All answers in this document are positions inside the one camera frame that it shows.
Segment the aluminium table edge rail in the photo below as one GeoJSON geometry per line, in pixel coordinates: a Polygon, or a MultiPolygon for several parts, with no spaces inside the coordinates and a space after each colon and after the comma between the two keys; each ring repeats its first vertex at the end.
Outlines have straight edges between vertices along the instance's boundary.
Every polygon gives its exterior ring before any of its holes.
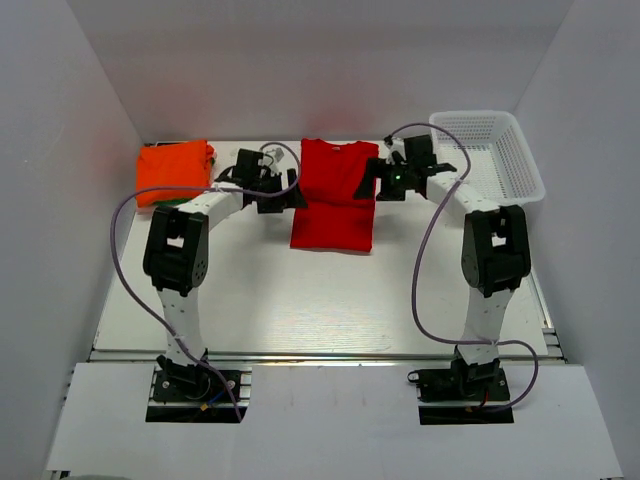
{"type": "MultiPolygon", "coordinates": [[[[99,351],[93,350],[89,356],[92,362],[148,362],[155,361],[159,352],[145,351],[99,351]]],[[[210,354],[210,363],[245,361],[245,362],[421,362],[421,361],[450,361],[451,355],[408,355],[408,354],[247,354],[247,353],[217,353],[210,354]]]]}

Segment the orange folded t shirt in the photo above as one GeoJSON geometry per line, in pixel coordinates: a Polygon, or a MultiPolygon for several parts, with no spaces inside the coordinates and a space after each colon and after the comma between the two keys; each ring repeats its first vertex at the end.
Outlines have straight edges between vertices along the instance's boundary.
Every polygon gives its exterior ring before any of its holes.
{"type": "Polygon", "coordinates": [[[136,189],[209,187],[215,155],[215,149],[204,139],[141,147],[136,163],[136,189]]]}

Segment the white plastic mesh basket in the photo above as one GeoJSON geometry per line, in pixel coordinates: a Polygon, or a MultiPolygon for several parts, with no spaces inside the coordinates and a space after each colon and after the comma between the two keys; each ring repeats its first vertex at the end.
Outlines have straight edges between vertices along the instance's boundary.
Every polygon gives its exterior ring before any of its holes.
{"type": "Polygon", "coordinates": [[[465,182],[483,197],[499,204],[525,205],[546,194],[537,165],[516,118],[509,112],[469,110],[437,112],[429,122],[438,161],[454,165],[465,182]]]}

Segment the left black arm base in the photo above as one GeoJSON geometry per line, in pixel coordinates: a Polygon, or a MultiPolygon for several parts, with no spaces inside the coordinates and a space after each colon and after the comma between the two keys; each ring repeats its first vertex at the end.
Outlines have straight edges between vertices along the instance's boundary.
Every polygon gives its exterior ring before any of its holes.
{"type": "Polygon", "coordinates": [[[156,358],[145,421],[167,424],[239,424],[248,409],[250,373],[222,370],[222,381],[200,365],[156,358]]]}

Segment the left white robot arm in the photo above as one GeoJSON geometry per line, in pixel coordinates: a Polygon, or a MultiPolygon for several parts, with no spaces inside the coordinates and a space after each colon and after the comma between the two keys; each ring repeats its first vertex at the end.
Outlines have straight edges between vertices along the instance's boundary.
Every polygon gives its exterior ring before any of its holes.
{"type": "Polygon", "coordinates": [[[251,204],[259,214],[305,208],[298,185],[300,168],[279,168],[284,153],[291,151],[280,142],[268,142],[257,151],[241,148],[236,163],[199,195],[178,206],[158,207],[152,215],[143,270],[162,304],[165,357],[185,366],[176,384],[188,398],[202,398],[211,387],[211,374],[197,365],[207,357],[198,291],[208,271],[209,233],[251,204]]]}

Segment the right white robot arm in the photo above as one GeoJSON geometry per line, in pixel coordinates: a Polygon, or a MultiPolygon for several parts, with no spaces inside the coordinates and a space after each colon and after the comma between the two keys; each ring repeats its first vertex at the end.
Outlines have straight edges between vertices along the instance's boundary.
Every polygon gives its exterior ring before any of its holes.
{"type": "Polygon", "coordinates": [[[482,367],[497,363],[507,306],[531,271],[526,215],[520,206],[501,206],[465,182],[470,156],[459,140],[454,145],[467,161],[462,173],[437,160],[428,134],[405,139],[389,135],[384,144],[387,156],[367,160],[353,198],[403,201],[405,193],[412,190],[437,205],[421,241],[412,278],[411,309],[417,326],[421,325],[417,319],[417,282],[426,243],[443,211],[463,221],[461,270],[469,286],[463,334],[459,340],[429,332],[424,335],[454,347],[464,365],[451,374],[452,388],[463,398],[475,398],[488,385],[482,367]]]}

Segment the red t shirt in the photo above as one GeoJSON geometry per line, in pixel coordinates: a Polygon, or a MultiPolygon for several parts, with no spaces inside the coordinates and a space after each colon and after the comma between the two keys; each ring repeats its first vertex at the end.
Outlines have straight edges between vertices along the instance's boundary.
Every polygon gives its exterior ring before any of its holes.
{"type": "Polygon", "coordinates": [[[374,143],[333,144],[301,140],[299,186],[307,202],[295,211],[290,247],[368,254],[373,246],[375,200],[353,198],[366,163],[379,153],[374,143]]]}

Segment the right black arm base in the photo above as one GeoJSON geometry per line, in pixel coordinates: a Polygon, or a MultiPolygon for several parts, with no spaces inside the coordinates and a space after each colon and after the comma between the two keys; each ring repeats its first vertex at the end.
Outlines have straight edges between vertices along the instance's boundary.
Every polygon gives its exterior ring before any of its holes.
{"type": "Polygon", "coordinates": [[[511,395],[500,360],[465,362],[456,354],[447,368],[419,369],[407,374],[418,393],[422,426],[512,424],[511,395]]]}

